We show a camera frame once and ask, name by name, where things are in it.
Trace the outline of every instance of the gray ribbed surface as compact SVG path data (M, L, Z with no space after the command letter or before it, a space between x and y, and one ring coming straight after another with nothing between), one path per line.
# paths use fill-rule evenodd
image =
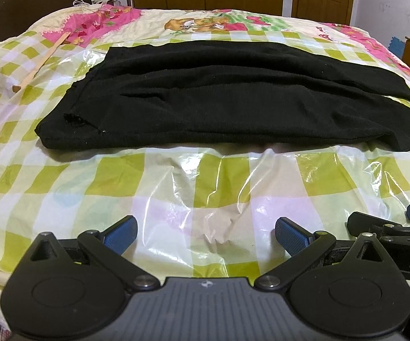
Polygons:
M202 286L207 281L213 285ZM280 295L256 291L244 278L170 278L158 291L136 294L115 322L81 341L337 340L305 326Z

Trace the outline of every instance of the bedspread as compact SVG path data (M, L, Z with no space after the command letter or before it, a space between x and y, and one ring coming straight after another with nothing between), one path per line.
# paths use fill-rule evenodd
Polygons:
M410 72L323 24L235 10L145 10L86 47L61 45L31 84L13 94L12 85L52 46L43 33L61 29L79 9L53 13L0 43L0 289L39 232L76 237L128 214L136 217L139 232L124 257L161 280L254 280L287 258L273 234L280 216L338 239L349 238L345 222L354 211L410 224L404 215L410 203L410 152L391 152L377 143L319 149L289 144L45 149L34 128L111 46L279 42L386 68L410 87ZM410 107L406 100L393 101Z

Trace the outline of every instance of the wooden back scratcher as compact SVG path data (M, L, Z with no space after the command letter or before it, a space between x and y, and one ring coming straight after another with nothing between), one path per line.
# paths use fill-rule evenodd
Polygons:
M49 48L49 51L47 51L45 55L42 56L42 58L40 58L34 69L27 75L27 77L22 81L22 83L20 83L19 85L15 84L12 86L12 92L17 93L22 88L25 88L34 79L34 76L41 69L41 67L44 65L47 59L49 59L53 55L58 46L61 45L65 41L65 39L69 37L70 34L70 32L64 33L58 39L58 41L55 42L51 48Z

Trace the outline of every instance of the metal screw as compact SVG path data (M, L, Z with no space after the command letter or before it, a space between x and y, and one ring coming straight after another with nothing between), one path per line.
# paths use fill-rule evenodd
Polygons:
M264 275L257 280L259 286L263 288L273 288L281 284L281 280L274 275Z
M393 241L393 237L390 237L390 236L382 236L382 237L380 238L380 241L392 242L392 241Z
M149 274L138 275L134 279L134 284L142 288L151 287L156 284L156 278Z

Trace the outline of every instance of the black fabric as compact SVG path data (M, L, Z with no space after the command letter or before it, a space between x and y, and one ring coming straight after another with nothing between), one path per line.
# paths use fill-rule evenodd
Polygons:
M51 149L165 143L352 144L410 150L404 79L280 43L111 47L36 133Z

